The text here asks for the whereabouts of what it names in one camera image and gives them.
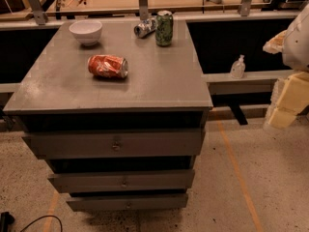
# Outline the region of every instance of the gray cabinet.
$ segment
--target gray cabinet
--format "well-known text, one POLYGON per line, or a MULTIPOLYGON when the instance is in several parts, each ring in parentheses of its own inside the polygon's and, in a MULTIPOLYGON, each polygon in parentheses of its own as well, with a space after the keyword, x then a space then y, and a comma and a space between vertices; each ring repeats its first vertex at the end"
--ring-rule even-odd
POLYGON ((101 42, 90 48, 81 47, 65 23, 5 107, 75 211, 187 203, 210 94, 184 21, 175 21, 174 41, 163 48, 155 35, 134 39, 135 23, 104 23, 101 42), (127 79, 88 73, 89 56, 110 51, 126 57, 127 79))

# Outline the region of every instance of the orange line on floor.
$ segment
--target orange line on floor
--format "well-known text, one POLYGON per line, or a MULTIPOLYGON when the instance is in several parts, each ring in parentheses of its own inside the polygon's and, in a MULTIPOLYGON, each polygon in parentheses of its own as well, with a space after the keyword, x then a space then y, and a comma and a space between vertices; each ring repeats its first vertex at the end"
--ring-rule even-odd
POLYGON ((242 178, 242 175, 241 175, 241 172, 240 172, 240 169, 239 169, 239 164, 238 164, 238 162, 237 162, 237 160, 235 158, 234 150, 232 148, 230 140, 229 140, 228 136, 226 135, 225 130, 224 130, 223 125, 220 122, 220 120, 216 119, 216 123, 217 123, 217 125, 219 127, 219 130, 220 130, 220 133, 221 133, 221 135, 223 137, 225 148, 227 150, 229 158, 230 158, 230 160, 232 162, 232 165, 234 167, 235 174, 236 174, 236 176, 237 176, 237 178, 239 180, 242 195, 244 196, 245 202, 246 202, 246 204, 248 206, 248 209, 249 209, 249 212, 250 212, 251 217, 253 219, 253 222, 255 224, 255 227, 256 227, 258 232, 263 232, 264 231, 263 227, 262 227, 262 225, 260 223, 259 217, 257 215, 257 212, 255 210, 254 204, 253 204, 252 199, 250 197, 247 185, 246 185, 245 181, 242 178))
MULTIPOLYGON (((50 201, 50 205, 49 205, 49 209, 48 209, 48 215, 54 215, 55 212, 55 208, 57 206, 58 203, 58 199, 59 199, 59 193, 57 192, 57 190, 54 190, 54 194, 52 195, 52 199, 50 201)), ((46 222, 44 224, 44 228, 43 228, 43 232, 49 232, 50 231, 50 225, 51 225, 51 221, 53 220, 53 217, 48 217, 46 219, 46 222)))

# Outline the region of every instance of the green can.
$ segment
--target green can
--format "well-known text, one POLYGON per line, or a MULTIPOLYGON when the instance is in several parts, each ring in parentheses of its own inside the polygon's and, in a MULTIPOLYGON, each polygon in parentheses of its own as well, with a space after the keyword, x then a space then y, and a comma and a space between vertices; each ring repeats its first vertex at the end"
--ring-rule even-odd
POLYGON ((156 16, 155 41, 159 46, 171 44, 173 39, 173 16, 169 11, 160 11, 156 16))

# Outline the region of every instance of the black cable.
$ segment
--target black cable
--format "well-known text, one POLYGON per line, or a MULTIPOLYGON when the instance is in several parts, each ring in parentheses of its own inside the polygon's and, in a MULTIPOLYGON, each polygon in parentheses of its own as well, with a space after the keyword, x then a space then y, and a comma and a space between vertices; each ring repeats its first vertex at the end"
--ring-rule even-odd
POLYGON ((38 220, 41 220, 42 218, 56 218, 59 221, 59 224, 60 224, 60 231, 61 232, 63 231, 62 230, 62 222, 59 218, 57 218, 56 216, 53 216, 53 215, 46 215, 46 216, 39 217, 39 218, 35 219, 34 221, 30 222, 27 226, 25 226, 23 229, 21 229, 20 232, 26 231, 26 229, 29 228, 33 223, 35 223, 38 220))

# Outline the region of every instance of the drawer front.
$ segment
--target drawer front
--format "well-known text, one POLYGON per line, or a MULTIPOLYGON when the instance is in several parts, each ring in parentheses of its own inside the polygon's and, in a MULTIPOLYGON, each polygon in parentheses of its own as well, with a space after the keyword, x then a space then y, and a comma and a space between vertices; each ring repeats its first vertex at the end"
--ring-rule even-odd
POLYGON ((110 196, 70 198, 67 203, 75 211, 89 210, 142 210, 184 208, 187 194, 163 194, 146 196, 110 196))
POLYGON ((24 141, 38 159, 199 155, 201 130, 129 133, 31 134, 24 141))
POLYGON ((189 189, 194 170, 53 174, 48 180, 60 192, 189 189))

